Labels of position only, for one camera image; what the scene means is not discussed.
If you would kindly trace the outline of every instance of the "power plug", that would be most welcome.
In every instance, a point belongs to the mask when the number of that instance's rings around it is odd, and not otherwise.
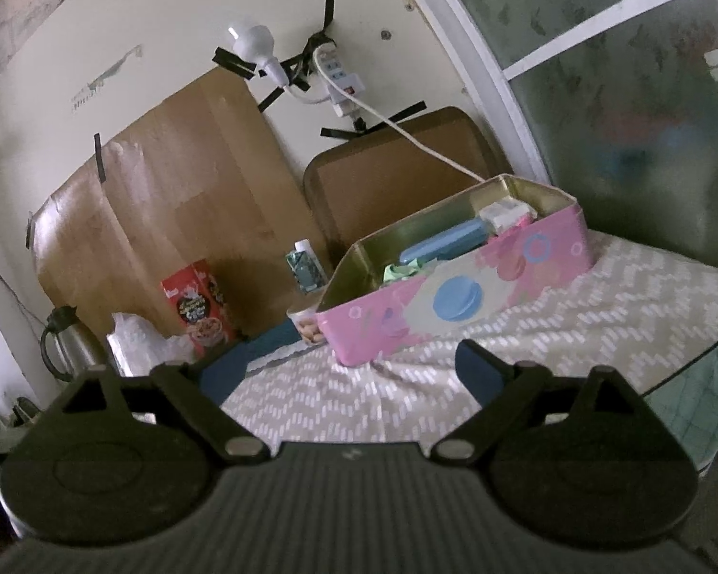
[[[320,66],[330,76],[330,79],[340,86],[343,91],[349,95],[358,95],[364,91],[364,83],[358,74],[345,72],[341,59],[337,55],[337,45],[330,43],[323,46],[316,57],[319,59]],[[343,117],[351,116],[359,111],[354,102],[346,99],[327,82],[325,82],[325,87],[330,94],[330,101],[335,114]]]

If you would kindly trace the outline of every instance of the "paper cup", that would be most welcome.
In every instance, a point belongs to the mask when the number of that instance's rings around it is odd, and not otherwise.
[[[316,321],[316,309],[319,305],[319,300],[322,299],[323,292],[324,290],[313,291],[308,295],[304,295],[287,309],[287,316],[301,335],[301,338],[303,338],[303,341],[314,347],[327,341],[325,335],[319,330],[319,324]]]

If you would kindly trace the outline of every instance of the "blue circle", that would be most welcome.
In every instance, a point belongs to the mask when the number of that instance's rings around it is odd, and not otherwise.
[[[531,254],[529,251],[532,247],[532,244],[535,242],[542,242],[544,244],[544,250],[543,253],[536,257],[533,254]],[[527,239],[526,242],[524,242],[524,258],[529,261],[530,263],[542,263],[543,261],[547,261],[548,258],[550,258],[550,240],[540,233],[537,233],[535,235],[532,235],[529,239]]]
[[[473,317],[482,305],[484,291],[468,276],[455,276],[442,283],[433,297],[433,312],[444,321]]]

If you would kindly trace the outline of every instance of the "patterned tablecloth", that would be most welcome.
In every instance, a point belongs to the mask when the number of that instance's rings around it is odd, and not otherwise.
[[[464,338],[558,375],[609,364],[640,393],[718,342],[717,269],[593,231],[590,245],[594,268],[565,289],[358,367],[317,348],[249,376],[222,407],[273,450],[282,440],[412,440],[427,451],[479,410],[455,375]],[[671,402],[662,396],[660,404]]]

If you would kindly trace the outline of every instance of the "pink tin box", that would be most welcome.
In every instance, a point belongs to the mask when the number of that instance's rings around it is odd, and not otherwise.
[[[506,196],[532,205],[538,220],[382,286],[383,270],[398,262],[402,250],[471,220]],[[563,287],[592,264],[576,199],[555,187],[504,174],[356,242],[338,264],[316,317],[341,363],[356,366],[535,300],[545,287]],[[435,308],[444,300],[446,318]]]

